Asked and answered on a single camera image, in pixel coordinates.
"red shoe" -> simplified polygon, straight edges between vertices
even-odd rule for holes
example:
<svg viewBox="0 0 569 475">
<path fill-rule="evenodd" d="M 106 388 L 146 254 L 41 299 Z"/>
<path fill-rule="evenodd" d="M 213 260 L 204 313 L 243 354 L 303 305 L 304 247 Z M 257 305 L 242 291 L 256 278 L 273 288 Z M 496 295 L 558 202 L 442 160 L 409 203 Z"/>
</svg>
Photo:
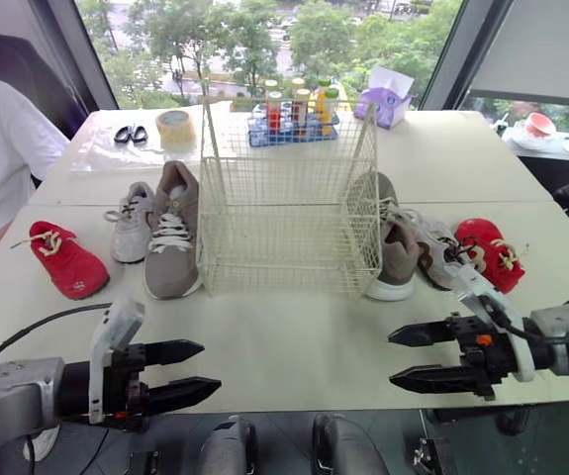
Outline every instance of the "red shoe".
<svg viewBox="0 0 569 475">
<path fill-rule="evenodd" d="M 72 300 L 99 292 L 110 280 L 104 264 L 74 241 L 71 231 L 36 221 L 29 230 L 31 249 L 57 290 Z"/>
<path fill-rule="evenodd" d="M 475 268 L 502 293 L 509 293 L 525 274 L 515 250 L 504 242 L 502 233 L 490 221 L 466 220 L 458 226 L 455 237 L 468 247 Z"/>
</svg>

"white table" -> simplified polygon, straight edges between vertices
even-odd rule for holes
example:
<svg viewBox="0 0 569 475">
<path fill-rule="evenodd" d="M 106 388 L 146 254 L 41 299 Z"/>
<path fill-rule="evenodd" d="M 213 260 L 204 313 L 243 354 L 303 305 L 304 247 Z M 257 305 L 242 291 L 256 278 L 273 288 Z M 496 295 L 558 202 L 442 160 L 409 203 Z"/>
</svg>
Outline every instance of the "white table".
<svg viewBox="0 0 569 475">
<path fill-rule="evenodd" d="M 521 252 L 526 276 L 510 298 L 523 315 L 569 298 L 569 220 L 551 202 L 414 205 L 450 225 L 471 217 L 496 222 Z M 569 377 L 539 371 L 531 383 L 512 376 L 495 386 L 497 400 L 472 394 L 418 395 L 388 382 L 388 376 L 420 364 L 458 364 L 453 342 L 425 348 L 389 344 L 386 335 L 417 322 L 441 320 L 451 311 L 469 315 L 451 293 L 438 292 L 418 278 L 416 294 L 396 303 L 347 300 L 321 295 L 231 294 L 211 297 L 203 290 L 185 299 L 159 302 L 142 283 L 142 264 L 122 265 L 109 256 L 112 225 L 103 206 L 29 206 L 0 243 L 0 341 L 54 312 L 109 302 L 127 292 L 146 306 L 136 341 L 189 338 L 206 350 L 185 363 L 145 373 L 152 384 L 199 374 L 223 387 L 188 412 L 250 412 L 353 409 L 444 408 L 569 400 Z M 58 223 L 107 265 L 111 282 L 96 296 L 72 302 L 61 296 L 29 245 L 11 249 L 36 220 Z M 61 355 L 87 359 L 100 313 L 79 314 L 24 337 L 0 361 Z"/>
<path fill-rule="evenodd" d="M 202 108 L 185 108 L 199 134 Z M 200 140 L 183 152 L 157 156 L 158 166 L 147 169 L 73 172 L 71 165 L 80 160 L 80 151 L 89 149 L 98 130 L 108 137 L 122 125 L 141 124 L 150 135 L 149 148 L 158 148 L 154 118 L 161 111 L 100 111 L 93 113 L 80 129 L 63 160 L 49 173 L 32 205 L 113 206 L 133 181 L 147 181 L 155 187 L 160 164 L 165 158 L 186 161 L 198 176 Z M 379 170 L 393 181 L 401 202 L 476 203 L 552 201 L 523 164 L 487 126 L 476 112 L 408 112 L 396 129 L 377 129 Z M 296 146 L 278 148 L 295 150 Z"/>
</svg>

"robotic arm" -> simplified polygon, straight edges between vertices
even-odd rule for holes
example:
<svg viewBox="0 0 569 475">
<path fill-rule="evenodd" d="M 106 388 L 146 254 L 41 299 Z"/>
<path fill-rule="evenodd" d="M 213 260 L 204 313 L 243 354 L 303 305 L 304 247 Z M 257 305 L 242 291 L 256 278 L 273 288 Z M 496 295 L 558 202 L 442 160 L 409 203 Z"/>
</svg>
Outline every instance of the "robotic arm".
<svg viewBox="0 0 569 475">
<path fill-rule="evenodd" d="M 474 317 L 454 313 L 440 322 L 407 325 L 388 340 L 406 346 L 457 340 L 460 366 L 414 366 L 391 376 L 392 383 L 417 393 L 473 392 L 494 400 L 492 385 L 509 373 L 520 381 L 532 380 L 535 369 L 569 374 L 569 304 L 522 319 L 471 265 L 460 269 L 455 284 L 459 300 Z"/>
<path fill-rule="evenodd" d="M 194 406 L 218 390 L 220 381 L 196 376 L 156 388 L 140 381 L 147 366 L 178 363 L 205 349 L 185 339 L 128 345 L 142 310 L 118 299 L 95 332 L 90 362 L 46 358 L 0 364 L 0 446 L 62 421 L 135 428 L 145 416 Z M 109 347 L 113 351 L 106 353 Z"/>
</svg>

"wire basket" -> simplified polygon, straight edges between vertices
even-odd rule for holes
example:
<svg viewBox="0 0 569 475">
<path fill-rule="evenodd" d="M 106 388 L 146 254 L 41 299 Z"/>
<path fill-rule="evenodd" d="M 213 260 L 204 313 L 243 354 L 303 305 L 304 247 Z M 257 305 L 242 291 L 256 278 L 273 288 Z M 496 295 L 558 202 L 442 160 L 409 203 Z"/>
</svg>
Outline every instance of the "wire basket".
<svg viewBox="0 0 569 475">
<path fill-rule="evenodd" d="M 335 112 L 330 140 L 255 147 L 254 115 L 204 104 L 197 265 L 210 292 L 367 288 L 381 262 L 375 112 Z"/>
</svg>

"scissors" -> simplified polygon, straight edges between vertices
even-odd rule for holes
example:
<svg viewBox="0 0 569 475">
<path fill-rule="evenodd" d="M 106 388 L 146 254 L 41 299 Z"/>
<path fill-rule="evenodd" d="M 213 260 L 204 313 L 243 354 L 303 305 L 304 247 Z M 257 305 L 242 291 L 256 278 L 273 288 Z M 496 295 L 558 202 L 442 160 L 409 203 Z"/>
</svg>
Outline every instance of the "scissors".
<svg viewBox="0 0 569 475">
<path fill-rule="evenodd" d="M 115 134 L 115 143 L 128 143 L 132 140 L 133 143 L 147 142 L 147 132 L 144 126 L 123 126 Z"/>
</svg>

